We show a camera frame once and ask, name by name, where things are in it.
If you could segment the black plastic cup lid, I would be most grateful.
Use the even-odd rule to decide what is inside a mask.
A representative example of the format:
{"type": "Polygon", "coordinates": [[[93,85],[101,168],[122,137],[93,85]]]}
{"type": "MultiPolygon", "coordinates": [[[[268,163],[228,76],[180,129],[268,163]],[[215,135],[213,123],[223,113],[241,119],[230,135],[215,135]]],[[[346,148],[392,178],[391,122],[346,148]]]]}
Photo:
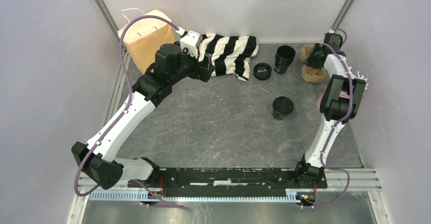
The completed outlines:
{"type": "Polygon", "coordinates": [[[278,113],[290,114],[293,112],[294,104],[288,97],[277,97],[272,103],[273,110],[278,113]]]}

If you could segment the brown paper bag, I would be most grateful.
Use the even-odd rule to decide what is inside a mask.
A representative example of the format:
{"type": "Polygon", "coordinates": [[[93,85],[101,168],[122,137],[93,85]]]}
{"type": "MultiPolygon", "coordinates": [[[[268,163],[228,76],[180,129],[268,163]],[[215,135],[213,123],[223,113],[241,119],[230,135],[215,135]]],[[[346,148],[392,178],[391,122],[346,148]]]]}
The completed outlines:
{"type": "Polygon", "coordinates": [[[146,18],[132,24],[124,37],[124,45],[141,73],[155,62],[155,53],[175,38],[171,25],[164,21],[146,18]]]}

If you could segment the black paper coffee cup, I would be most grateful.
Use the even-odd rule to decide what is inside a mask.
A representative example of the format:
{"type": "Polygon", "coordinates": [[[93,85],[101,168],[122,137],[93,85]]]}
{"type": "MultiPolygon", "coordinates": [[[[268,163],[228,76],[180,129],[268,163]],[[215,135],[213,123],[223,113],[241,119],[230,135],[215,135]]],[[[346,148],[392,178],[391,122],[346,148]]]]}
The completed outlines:
{"type": "Polygon", "coordinates": [[[273,107],[272,116],[276,120],[283,120],[288,115],[290,115],[292,112],[293,112],[292,108],[287,109],[287,110],[279,110],[278,108],[273,107]]]}

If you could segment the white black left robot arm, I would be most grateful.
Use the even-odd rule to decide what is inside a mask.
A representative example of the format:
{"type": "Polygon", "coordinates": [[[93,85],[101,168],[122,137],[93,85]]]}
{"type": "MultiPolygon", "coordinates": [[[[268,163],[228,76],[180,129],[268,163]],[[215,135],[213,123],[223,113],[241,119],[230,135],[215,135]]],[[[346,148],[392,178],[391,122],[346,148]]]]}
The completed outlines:
{"type": "Polygon", "coordinates": [[[85,173],[102,189],[135,179],[147,187],[156,186],[160,174],[150,161],[116,155],[137,125],[172,93],[173,85],[186,77],[208,82],[213,71],[209,53],[199,60],[178,42],[162,45],[155,53],[155,62],[138,78],[132,93],[108,123],[86,143],[77,141],[72,146],[78,173],[85,173]]]}

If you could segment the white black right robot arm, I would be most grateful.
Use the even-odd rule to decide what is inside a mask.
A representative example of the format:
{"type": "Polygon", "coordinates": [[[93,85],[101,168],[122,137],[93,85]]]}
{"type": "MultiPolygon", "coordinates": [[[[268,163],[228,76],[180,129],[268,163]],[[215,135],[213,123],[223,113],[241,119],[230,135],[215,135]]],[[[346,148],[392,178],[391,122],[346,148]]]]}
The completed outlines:
{"type": "Polygon", "coordinates": [[[315,44],[306,64],[311,68],[324,68],[330,80],[319,101],[322,115],[319,129],[311,147],[297,163],[293,174],[299,187],[313,187],[324,180],[328,154],[340,131],[359,109],[366,80],[354,75],[347,64],[347,57],[341,51],[347,33],[328,31],[320,44],[315,44]]]}

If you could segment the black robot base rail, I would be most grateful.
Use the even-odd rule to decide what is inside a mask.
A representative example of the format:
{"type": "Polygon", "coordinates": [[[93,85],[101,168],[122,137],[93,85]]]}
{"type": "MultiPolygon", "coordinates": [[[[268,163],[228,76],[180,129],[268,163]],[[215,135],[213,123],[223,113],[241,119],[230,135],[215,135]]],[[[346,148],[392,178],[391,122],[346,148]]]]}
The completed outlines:
{"type": "Polygon", "coordinates": [[[286,168],[156,168],[144,185],[167,201],[299,202],[305,193],[328,187],[323,169],[317,174],[286,168]]]}

